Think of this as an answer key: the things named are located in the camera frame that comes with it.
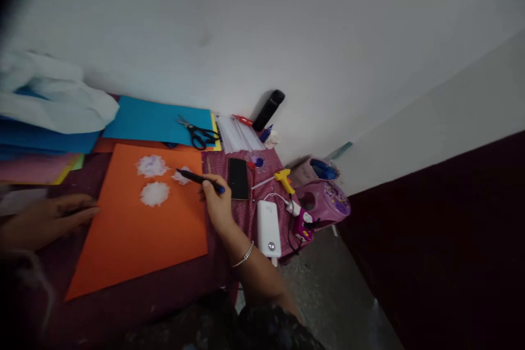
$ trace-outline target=maroon checkered tablecloth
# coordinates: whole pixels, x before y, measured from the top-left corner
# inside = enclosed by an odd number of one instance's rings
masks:
[[[251,155],[252,154],[245,151],[231,153],[229,155],[225,155],[222,152],[206,152],[203,154],[204,163],[202,168],[204,172],[219,174],[224,179],[228,180],[229,158],[246,160],[249,159]],[[277,153],[275,153],[273,149],[262,151],[261,156],[264,156],[266,159],[263,166],[261,168],[256,168],[255,170],[248,169],[248,184],[250,187],[261,183],[268,178],[271,178],[274,173],[284,169],[279,156],[277,156]],[[232,210],[235,221],[243,230],[243,232],[248,236],[248,238],[255,241],[255,243],[257,243],[257,225],[255,222],[257,220],[257,201],[263,200],[270,193],[277,193],[286,200],[289,200],[289,196],[284,190],[284,187],[282,187],[281,183],[276,180],[272,180],[271,182],[268,182],[253,190],[250,193],[249,201],[232,201]],[[293,198],[295,202],[299,203],[299,200],[297,200],[295,195]],[[286,211],[284,202],[279,197],[270,196],[267,200],[277,204],[279,230],[281,233],[281,248],[283,251],[282,260],[287,260],[287,256],[293,252],[288,242],[290,214]],[[295,249],[300,246],[299,240],[293,235],[290,235],[289,239]]]
[[[260,183],[283,169],[274,150],[265,150],[261,155],[265,157],[265,163],[261,169],[255,171],[255,174],[249,170],[250,184]],[[212,173],[228,179],[228,158],[246,159],[249,156],[247,152],[230,155],[225,155],[223,152],[203,153],[203,171],[208,172],[209,162]],[[71,172],[60,186],[51,188],[50,196],[88,193],[97,198],[110,157],[110,153],[86,156],[84,167]],[[254,190],[249,201],[232,202],[235,221],[254,241],[256,241],[256,202],[269,193],[279,193],[288,199],[281,184],[271,181]],[[278,207],[283,248],[281,261],[283,261],[291,257],[291,248],[288,244],[290,215],[285,211],[281,199],[273,196],[268,200],[274,201]],[[39,256],[42,267],[56,294],[49,326],[43,338],[44,343],[50,348],[91,347],[147,322],[165,317],[221,286],[234,284],[237,281],[236,272],[230,267],[224,246],[209,223],[207,213],[206,218],[207,255],[69,302],[64,302],[63,299],[88,229],[84,227],[41,250]],[[290,236],[290,240],[295,248],[299,245],[295,237]],[[41,290],[20,289],[20,294],[16,296],[21,300],[27,334],[36,337],[44,316],[45,294]]]

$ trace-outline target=gray floor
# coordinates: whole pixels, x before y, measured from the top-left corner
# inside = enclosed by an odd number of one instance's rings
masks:
[[[342,239],[328,228],[279,267],[303,323],[327,350],[403,350]],[[239,292],[236,308],[244,306]],[[170,349],[177,316],[129,332],[107,349]]]

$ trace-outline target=smartphone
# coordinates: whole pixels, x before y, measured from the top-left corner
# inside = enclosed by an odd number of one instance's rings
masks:
[[[250,187],[248,186],[248,166],[245,160],[229,160],[228,186],[231,189],[233,200],[247,201],[250,199]]]

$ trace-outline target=white cloth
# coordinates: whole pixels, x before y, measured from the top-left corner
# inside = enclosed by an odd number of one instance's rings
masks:
[[[82,78],[77,65],[30,52],[7,53],[0,59],[0,115],[63,134],[102,130],[119,105]],[[47,100],[14,93],[27,85]]]

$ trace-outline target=hand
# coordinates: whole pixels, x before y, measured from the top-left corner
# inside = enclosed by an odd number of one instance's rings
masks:
[[[87,194],[36,202],[0,227],[0,247],[4,250],[41,249],[89,222],[98,213],[96,203]]]
[[[235,224],[231,215],[231,189],[220,175],[204,174],[202,177],[214,180],[226,189],[224,193],[217,194],[210,182],[202,182],[202,193],[208,203],[209,218],[218,232],[224,231],[231,224]]]

